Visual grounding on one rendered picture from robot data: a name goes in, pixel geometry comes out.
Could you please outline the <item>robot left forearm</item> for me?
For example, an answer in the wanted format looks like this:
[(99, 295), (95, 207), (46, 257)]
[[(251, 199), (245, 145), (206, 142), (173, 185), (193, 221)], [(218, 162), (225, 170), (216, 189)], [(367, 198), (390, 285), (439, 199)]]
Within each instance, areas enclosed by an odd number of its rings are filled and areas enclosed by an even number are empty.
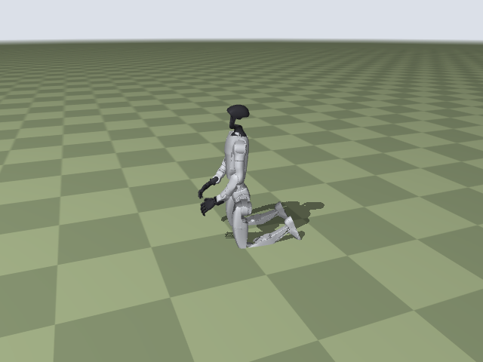
[(230, 180), (226, 185), (226, 188), (216, 197), (217, 202), (224, 201), (225, 203), (226, 201), (228, 201), (230, 196), (233, 194), (233, 192), (236, 192), (236, 190), (238, 189), (237, 183), (238, 183), (238, 176), (233, 174), (230, 177)]

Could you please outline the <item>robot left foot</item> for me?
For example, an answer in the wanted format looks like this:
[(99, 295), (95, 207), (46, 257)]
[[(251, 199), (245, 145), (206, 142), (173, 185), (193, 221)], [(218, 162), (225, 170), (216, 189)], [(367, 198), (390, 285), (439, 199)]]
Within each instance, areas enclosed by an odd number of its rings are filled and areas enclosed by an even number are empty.
[[(288, 226), (288, 228), (290, 229), (290, 232), (288, 232), (288, 233), (290, 233), (291, 235), (293, 235), (293, 236), (294, 236), (294, 237), (295, 237), (297, 240), (301, 240), (301, 239), (300, 239), (300, 236), (299, 236), (299, 234), (298, 234), (298, 231), (296, 230), (296, 227), (295, 227), (295, 225), (294, 225), (294, 222), (293, 222), (293, 220), (292, 220), (291, 216), (289, 216), (289, 217), (288, 217), (288, 218), (285, 220), (285, 227), (287, 227), (287, 226)], [(288, 228), (287, 228), (287, 229), (288, 229)]]

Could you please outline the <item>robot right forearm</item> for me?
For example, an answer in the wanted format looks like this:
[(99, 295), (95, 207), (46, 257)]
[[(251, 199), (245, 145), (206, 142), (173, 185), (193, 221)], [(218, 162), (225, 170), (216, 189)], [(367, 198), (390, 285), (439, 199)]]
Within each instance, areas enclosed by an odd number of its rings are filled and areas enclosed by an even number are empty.
[[(218, 181), (217, 181), (217, 182), (215, 182), (215, 184), (220, 183), (221, 179), (222, 179), (222, 178), (225, 176), (225, 174), (226, 174), (226, 162), (225, 162), (225, 158), (224, 158), (224, 159), (223, 159), (223, 162), (222, 162), (222, 164), (221, 164), (221, 166), (220, 166), (220, 168), (219, 168), (219, 169), (218, 169), (218, 171), (216, 172), (216, 175), (215, 175), (215, 176), (213, 176), (213, 178), (214, 178), (214, 177), (216, 177), (216, 176), (219, 178), (219, 179), (218, 179)], [(212, 179), (213, 179), (213, 178), (212, 178)]]

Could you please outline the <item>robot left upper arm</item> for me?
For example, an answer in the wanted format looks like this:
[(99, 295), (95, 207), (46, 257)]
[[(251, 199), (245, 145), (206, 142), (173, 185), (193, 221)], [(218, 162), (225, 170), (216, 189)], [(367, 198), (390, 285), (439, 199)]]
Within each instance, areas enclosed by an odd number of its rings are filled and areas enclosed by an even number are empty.
[(237, 185), (242, 184), (245, 181), (245, 156), (247, 152), (247, 146), (243, 140), (236, 140), (233, 145), (234, 154), (234, 168), (235, 175), (238, 176)]

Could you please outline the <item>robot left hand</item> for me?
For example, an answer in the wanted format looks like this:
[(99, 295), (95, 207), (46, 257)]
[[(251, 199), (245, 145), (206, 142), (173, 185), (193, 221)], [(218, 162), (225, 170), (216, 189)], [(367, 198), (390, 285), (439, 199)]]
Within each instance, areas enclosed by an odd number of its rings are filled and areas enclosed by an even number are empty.
[(217, 202), (216, 196), (214, 198), (205, 198), (204, 201), (205, 202), (201, 203), (201, 211), (203, 216), (205, 216), (205, 213), (212, 209), (215, 205), (218, 206), (224, 203), (224, 201)]

